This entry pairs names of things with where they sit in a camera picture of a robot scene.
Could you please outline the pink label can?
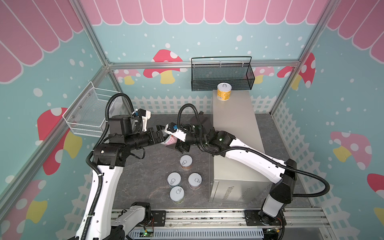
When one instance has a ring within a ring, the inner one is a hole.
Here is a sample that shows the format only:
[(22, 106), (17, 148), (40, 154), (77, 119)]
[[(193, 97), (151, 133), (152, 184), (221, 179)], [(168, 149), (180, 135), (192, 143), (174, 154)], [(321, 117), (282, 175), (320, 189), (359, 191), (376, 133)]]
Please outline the pink label can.
[(164, 142), (162, 142), (162, 145), (164, 146), (170, 146), (176, 144), (178, 141), (178, 138), (176, 138), (173, 135), (169, 135)]

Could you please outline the orange label can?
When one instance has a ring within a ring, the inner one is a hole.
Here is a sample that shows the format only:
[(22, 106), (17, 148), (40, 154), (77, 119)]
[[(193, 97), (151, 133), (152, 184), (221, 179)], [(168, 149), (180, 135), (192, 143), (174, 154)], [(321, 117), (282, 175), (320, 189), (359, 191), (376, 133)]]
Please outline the orange label can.
[(180, 165), (184, 171), (189, 171), (192, 168), (193, 158), (189, 155), (183, 155), (180, 158)]

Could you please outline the yellow label can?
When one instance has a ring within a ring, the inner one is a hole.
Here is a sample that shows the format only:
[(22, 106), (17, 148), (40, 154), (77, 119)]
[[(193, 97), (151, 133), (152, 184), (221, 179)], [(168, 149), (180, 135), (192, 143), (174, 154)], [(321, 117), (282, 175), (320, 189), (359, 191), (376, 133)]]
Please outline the yellow label can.
[(220, 101), (227, 101), (230, 99), (232, 86), (229, 83), (220, 83), (217, 86), (217, 98)]

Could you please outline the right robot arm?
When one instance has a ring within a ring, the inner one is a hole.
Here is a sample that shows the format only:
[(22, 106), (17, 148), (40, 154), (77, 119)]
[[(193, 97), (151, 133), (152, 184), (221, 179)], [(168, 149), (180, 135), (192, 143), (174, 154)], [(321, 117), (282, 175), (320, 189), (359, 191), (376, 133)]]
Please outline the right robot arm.
[[(208, 129), (203, 126), (200, 116), (193, 104), (185, 104), (178, 112), (177, 122), (168, 124), (167, 132), (177, 138), (176, 148), (183, 153), (189, 151), (191, 146), (197, 146), (213, 157), (222, 156), (237, 161), (266, 177), (272, 186), (258, 212), (264, 225), (272, 225), (294, 198), (316, 198), (330, 191), (330, 184), (324, 178), (299, 170), (294, 160), (275, 159), (247, 146), (226, 131)], [(312, 194), (296, 194), (294, 189), (298, 175), (323, 183), (324, 189)]]

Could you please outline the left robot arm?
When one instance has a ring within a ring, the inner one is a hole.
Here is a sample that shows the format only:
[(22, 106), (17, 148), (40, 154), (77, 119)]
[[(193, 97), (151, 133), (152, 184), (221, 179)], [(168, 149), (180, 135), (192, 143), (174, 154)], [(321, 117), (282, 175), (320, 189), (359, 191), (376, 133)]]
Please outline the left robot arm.
[(117, 185), (128, 157), (134, 150), (160, 144), (168, 137), (163, 126), (157, 126), (156, 131), (144, 129), (144, 110), (110, 117), (110, 107), (119, 97), (132, 102), (123, 93), (113, 95), (107, 102), (106, 128), (86, 158), (93, 170), (92, 186), (74, 240), (123, 240), (137, 225), (146, 227), (153, 221), (151, 205), (145, 202), (135, 202), (115, 222), (111, 219)]

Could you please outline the beige metal cabinet counter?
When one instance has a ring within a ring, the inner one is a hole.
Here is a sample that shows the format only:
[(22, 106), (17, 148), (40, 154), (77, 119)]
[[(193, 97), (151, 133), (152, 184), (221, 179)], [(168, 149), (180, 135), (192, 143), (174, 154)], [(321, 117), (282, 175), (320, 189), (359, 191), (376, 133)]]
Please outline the beige metal cabinet counter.
[[(213, 126), (255, 150), (265, 151), (248, 91), (234, 91), (227, 101), (214, 95)], [(209, 201), (226, 204), (248, 204), (271, 183), (257, 171), (222, 156), (210, 157), (209, 181)]]

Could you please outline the white lid can middle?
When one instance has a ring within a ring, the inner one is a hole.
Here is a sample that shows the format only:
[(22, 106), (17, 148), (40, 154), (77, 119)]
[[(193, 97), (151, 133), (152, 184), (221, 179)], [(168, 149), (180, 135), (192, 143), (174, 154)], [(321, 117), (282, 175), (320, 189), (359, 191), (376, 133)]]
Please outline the white lid can middle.
[(178, 187), (181, 183), (182, 177), (179, 173), (170, 173), (167, 177), (168, 184), (171, 188)]

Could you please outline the beige label can right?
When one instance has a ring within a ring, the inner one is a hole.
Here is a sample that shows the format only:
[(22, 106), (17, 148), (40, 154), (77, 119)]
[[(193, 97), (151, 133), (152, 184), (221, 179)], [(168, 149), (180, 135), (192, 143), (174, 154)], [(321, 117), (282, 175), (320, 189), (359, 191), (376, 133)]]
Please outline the beige label can right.
[(188, 183), (192, 190), (198, 190), (202, 185), (202, 176), (198, 173), (192, 173), (189, 175)]

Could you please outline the green label can front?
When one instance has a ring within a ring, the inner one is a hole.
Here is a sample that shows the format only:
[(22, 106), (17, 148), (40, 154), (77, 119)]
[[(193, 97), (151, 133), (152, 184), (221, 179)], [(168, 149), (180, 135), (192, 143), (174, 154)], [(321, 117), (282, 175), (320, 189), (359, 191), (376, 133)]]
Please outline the green label can front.
[(175, 204), (180, 204), (183, 202), (185, 197), (185, 191), (182, 187), (176, 186), (173, 187), (170, 191), (170, 198)]

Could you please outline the black mesh wall basket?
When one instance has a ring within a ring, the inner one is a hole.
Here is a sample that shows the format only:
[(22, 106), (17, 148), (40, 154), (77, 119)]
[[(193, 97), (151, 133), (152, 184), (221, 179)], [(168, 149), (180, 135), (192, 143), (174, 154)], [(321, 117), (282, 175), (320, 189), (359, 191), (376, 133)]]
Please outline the black mesh wall basket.
[(216, 90), (218, 84), (228, 83), (235, 91), (251, 90), (255, 75), (252, 57), (191, 58), (191, 87), (193, 92)]

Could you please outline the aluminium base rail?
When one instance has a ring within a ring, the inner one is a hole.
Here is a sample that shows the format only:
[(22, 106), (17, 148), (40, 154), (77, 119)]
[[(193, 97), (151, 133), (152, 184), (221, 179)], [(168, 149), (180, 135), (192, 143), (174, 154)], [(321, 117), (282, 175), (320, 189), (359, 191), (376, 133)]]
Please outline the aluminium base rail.
[(285, 208), (266, 224), (259, 209), (154, 209), (127, 240), (335, 240), (320, 208)]

